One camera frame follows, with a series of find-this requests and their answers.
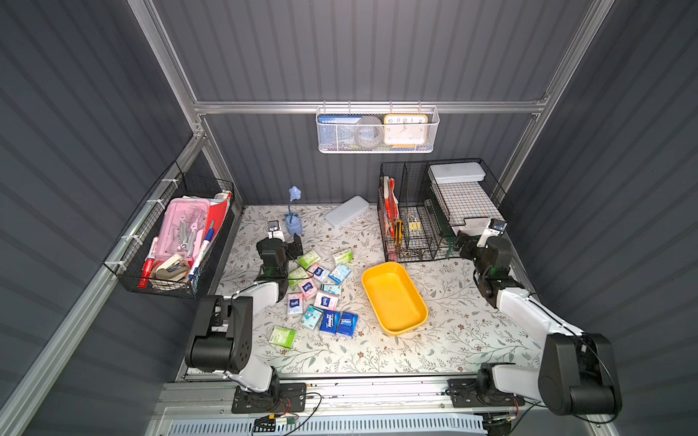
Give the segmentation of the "green white tissue pack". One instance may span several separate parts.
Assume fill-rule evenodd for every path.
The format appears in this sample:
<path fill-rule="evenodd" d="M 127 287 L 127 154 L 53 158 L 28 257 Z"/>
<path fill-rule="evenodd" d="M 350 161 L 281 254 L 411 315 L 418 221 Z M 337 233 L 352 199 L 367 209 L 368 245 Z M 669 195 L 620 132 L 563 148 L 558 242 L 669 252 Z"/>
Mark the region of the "green white tissue pack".
<path fill-rule="evenodd" d="M 347 265 L 348 263 L 352 263 L 352 261 L 354 261 L 354 253 L 351 249 L 347 248 L 334 253 L 333 259 L 337 265 Z"/>

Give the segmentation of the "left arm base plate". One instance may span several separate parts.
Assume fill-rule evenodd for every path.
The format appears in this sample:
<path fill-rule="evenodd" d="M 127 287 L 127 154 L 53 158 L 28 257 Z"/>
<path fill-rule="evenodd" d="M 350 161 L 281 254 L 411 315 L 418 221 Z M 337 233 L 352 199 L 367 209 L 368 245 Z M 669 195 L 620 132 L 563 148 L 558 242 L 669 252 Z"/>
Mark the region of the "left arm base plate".
<path fill-rule="evenodd" d="M 233 414 L 303 412 L 307 399 L 304 383 L 272 385 L 266 392 L 251 392 L 237 387 L 231 406 Z"/>

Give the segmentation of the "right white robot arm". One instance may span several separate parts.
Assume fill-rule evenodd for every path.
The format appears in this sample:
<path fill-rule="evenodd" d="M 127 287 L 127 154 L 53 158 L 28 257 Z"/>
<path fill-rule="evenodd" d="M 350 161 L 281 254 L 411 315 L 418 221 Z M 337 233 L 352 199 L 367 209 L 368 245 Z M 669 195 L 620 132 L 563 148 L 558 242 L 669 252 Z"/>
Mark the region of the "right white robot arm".
<path fill-rule="evenodd" d="M 591 421 L 594 415 L 605 414 L 613 421 L 623 400 L 612 343 L 567 323 L 514 279 L 514 251 L 503 236 L 505 228 L 504 221 L 491 219 L 480 236 L 459 232 L 456 248 L 461 258 L 473 262 L 481 296 L 521 327 L 543 354 L 536 369 L 512 363 L 482 365 L 476 379 L 478 393 L 538 401 L 558 416 Z"/>

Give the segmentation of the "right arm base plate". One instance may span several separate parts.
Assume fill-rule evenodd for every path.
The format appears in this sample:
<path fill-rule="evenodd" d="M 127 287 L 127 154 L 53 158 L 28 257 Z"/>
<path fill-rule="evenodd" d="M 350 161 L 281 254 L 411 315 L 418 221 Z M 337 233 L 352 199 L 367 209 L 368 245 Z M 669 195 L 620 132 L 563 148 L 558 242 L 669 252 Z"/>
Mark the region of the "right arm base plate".
<path fill-rule="evenodd" d="M 525 404 L 523 397 L 483 387 L 476 379 L 449 379 L 445 394 L 454 408 L 516 407 Z"/>

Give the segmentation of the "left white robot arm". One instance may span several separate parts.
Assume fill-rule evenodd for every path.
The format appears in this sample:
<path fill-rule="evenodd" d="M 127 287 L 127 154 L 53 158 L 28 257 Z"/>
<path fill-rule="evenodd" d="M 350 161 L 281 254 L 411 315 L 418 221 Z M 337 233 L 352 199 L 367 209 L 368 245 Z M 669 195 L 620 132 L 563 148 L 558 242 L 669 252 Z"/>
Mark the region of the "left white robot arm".
<path fill-rule="evenodd" d="M 241 389 L 272 398 L 280 396 L 276 369 L 253 351 L 254 316 L 281 302 L 289 289 L 289 261 L 303 252 L 298 235 L 287 243 L 277 221 L 256 244 L 262 260 L 253 284 L 232 296 L 205 296 L 196 311 L 185 348 L 189 368 L 222 374 Z"/>

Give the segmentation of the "dark blue tissue pack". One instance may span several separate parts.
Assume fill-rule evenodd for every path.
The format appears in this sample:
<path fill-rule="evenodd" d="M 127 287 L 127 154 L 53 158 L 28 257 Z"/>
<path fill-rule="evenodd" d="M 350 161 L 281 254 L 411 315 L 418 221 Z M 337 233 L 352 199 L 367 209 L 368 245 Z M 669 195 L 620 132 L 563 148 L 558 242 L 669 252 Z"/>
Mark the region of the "dark blue tissue pack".
<path fill-rule="evenodd" d="M 352 312 L 341 312 L 336 333 L 349 338 L 354 337 L 358 323 L 358 315 Z"/>
<path fill-rule="evenodd" d="M 321 334 L 335 335 L 341 319 L 341 314 L 336 311 L 326 310 L 320 320 L 319 332 Z"/>

